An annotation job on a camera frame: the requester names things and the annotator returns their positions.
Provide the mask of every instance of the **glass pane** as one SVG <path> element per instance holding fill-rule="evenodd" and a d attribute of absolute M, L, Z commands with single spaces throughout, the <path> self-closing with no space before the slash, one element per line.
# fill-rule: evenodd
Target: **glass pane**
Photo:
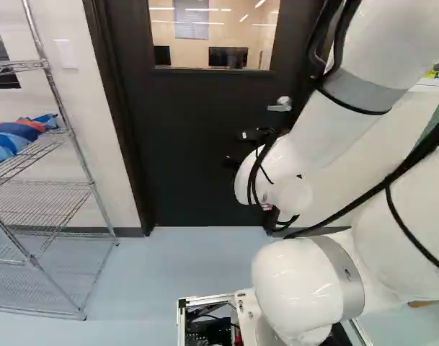
<path fill-rule="evenodd" d="M 268 70 L 280 0 L 149 0 L 157 66 Z"/>

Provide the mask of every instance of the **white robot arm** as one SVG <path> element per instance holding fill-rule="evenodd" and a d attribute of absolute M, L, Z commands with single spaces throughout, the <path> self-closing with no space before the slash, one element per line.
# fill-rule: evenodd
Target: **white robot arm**
<path fill-rule="evenodd" d="M 297 174 L 329 164 L 412 88 L 433 63 L 439 62 L 439 0 L 363 0 L 350 23 L 340 69 L 323 89 L 343 107 L 315 91 L 293 129 L 279 138 L 256 177 L 260 203 L 293 215 L 311 202 L 310 188 Z M 255 154 L 241 164 L 235 194 L 248 204 L 247 183 Z"/>
<path fill-rule="evenodd" d="M 262 165 L 275 184 L 258 174 L 259 202 L 303 211 L 311 191 L 296 175 L 346 151 L 437 62 L 439 0 L 363 0 L 341 69 L 265 157 Z M 250 154 L 236 176 L 243 204 L 253 162 Z M 261 249 L 252 281 L 262 320 L 287 345 L 318 345 L 333 323 L 369 311 L 438 300 L 439 149 L 377 194 L 350 230 Z"/>

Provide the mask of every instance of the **blue fabric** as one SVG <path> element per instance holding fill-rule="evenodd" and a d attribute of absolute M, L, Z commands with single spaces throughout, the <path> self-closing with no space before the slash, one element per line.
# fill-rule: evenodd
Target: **blue fabric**
<path fill-rule="evenodd" d="M 27 123 L 0 123 L 0 162 L 36 141 L 45 131 L 57 128 L 58 125 L 54 117 L 55 115 L 47 114 L 35 119 L 19 119 Z"/>

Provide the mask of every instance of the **shelf post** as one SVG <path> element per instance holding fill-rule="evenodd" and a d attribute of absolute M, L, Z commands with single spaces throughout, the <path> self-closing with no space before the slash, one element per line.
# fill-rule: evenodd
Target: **shelf post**
<path fill-rule="evenodd" d="M 33 41 L 35 43 L 35 47 L 37 49 L 38 55 L 40 59 L 47 59 L 45 49 L 43 47 L 43 43 L 40 39 L 40 34 L 38 33 L 37 25 L 35 24 L 35 20 L 33 19 L 32 15 L 32 9 L 30 7 L 29 0 L 22 0 L 22 6 L 24 7 L 25 16 L 28 21 L 28 25 L 30 28 L 30 32 L 33 36 Z M 61 96 L 59 94 L 58 88 L 56 86 L 56 83 L 54 82 L 53 74 L 51 73 L 51 69 L 49 64 L 46 64 L 47 66 L 43 69 L 46 75 L 46 79 L 48 80 L 49 87 L 51 92 L 53 93 L 54 100 L 56 101 L 56 104 L 58 106 L 59 112 L 61 114 L 62 120 L 69 131 L 71 142 L 74 145 L 74 149 L 76 152 L 76 155 L 79 158 L 80 165 L 83 168 L 83 171 L 87 177 L 87 182 L 89 183 L 89 186 L 91 188 L 91 191 L 94 195 L 94 198 L 96 199 L 97 205 L 99 206 L 99 209 L 101 211 L 102 217 L 105 220 L 105 224 L 112 236 L 115 237 L 114 228 L 112 225 L 112 221 L 110 220 L 109 214 L 107 213 L 107 209 L 105 207 L 104 201 L 101 198 L 101 195 L 99 191 L 97 190 L 96 182 L 94 181 L 94 178 L 92 176 L 91 171 L 89 170 L 88 164 L 86 159 L 84 158 L 83 151 L 81 150 L 81 147 L 76 139 L 74 128 L 71 125 L 70 118 L 67 115 L 67 111 L 65 106 L 62 103 Z"/>
<path fill-rule="evenodd" d="M 32 256 L 25 247 L 20 244 L 20 242 L 17 240 L 17 238 L 11 233 L 11 231 L 4 225 L 3 221 L 0 219 L 0 237 L 5 241 L 6 244 L 11 248 L 11 250 L 18 254 L 22 261 L 24 261 L 24 264 L 28 267 L 31 267 L 38 272 L 40 272 L 42 275 L 41 277 L 44 278 L 44 280 L 53 287 L 54 290 L 56 290 L 64 299 L 66 299 L 67 303 L 69 303 L 75 310 L 77 316 L 79 316 L 80 319 L 85 319 L 86 315 L 83 313 L 83 311 L 80 309 L 78 305 L 76 305 L 75 301 L 65 292 L 62 287 L 57 284 L 54 279 L 43 269 L 41 264 L 38 262 L 38 259 L 34 256 Z"/>

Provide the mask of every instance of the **black door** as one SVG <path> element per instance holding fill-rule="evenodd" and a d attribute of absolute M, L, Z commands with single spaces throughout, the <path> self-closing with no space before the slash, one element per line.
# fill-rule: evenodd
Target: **black door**
<path fill-rule="evenodd" d="M 257 210 L 236 201 L 223 159 L 250 152 L 235 141 L 243 129 L 281 123 L 267 111 L 278 97 L 301 90 L 293 106 L 304 103 L 296 82 L 323 1 L 100 1 L 155 222 L 260 224 Z"/>

